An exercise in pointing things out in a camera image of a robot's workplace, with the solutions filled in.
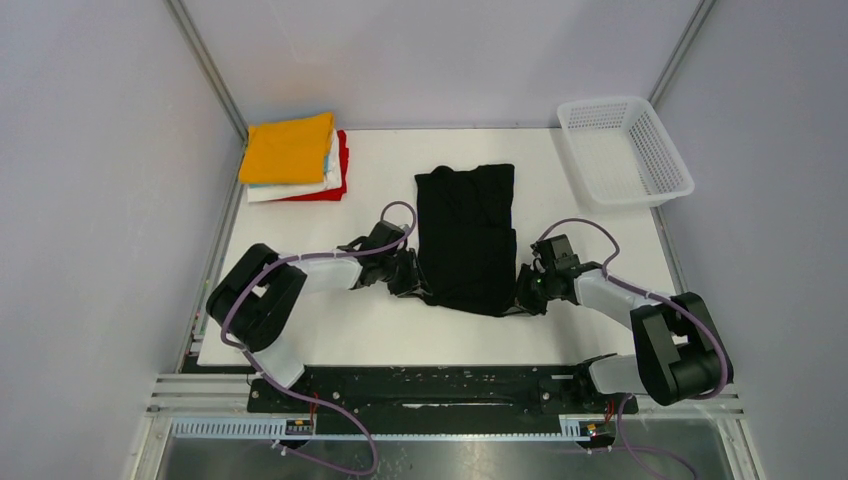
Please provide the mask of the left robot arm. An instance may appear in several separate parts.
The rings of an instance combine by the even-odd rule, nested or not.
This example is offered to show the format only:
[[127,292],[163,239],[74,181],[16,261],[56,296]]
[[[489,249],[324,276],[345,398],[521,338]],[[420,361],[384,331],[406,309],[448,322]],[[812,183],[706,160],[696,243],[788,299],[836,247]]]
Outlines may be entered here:
[[288,411],[309,401],[301,377],[305,361],[285,338],[284,329],[300,297],[334,290],[357,290],[377,282],[393,296],[430,293],[414,249],[406,246],[412,228],[381,220],[366,236],[330,252],[279,254],[264,243],[252,245],[206,301],[206,313],[221,337],[275,381],[272,398]]

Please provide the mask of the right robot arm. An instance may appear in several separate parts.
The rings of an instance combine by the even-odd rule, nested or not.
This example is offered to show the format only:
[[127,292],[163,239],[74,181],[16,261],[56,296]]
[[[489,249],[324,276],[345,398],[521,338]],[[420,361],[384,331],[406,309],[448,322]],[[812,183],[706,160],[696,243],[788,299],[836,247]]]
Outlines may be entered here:
[[576,368],[575,402],[597,412],[613,394],[641,394],[668,406],[721,393],[733,366],[704,300],[686,292],[666,297],[620,279],[597,262],[583,262],[569,239],[558,235],[532,244],[522,265],[515,307],[543,315],[561,300],[591,309],[626,327],[633,353],[585,360]]

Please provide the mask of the black t shirt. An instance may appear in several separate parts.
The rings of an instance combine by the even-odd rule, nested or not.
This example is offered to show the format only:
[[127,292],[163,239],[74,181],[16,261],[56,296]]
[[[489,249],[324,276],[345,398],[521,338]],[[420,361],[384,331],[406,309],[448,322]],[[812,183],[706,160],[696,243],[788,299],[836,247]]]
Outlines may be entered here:
[[500,317],[516,288],[515,166],[417,174],[419,264],[430,306]]

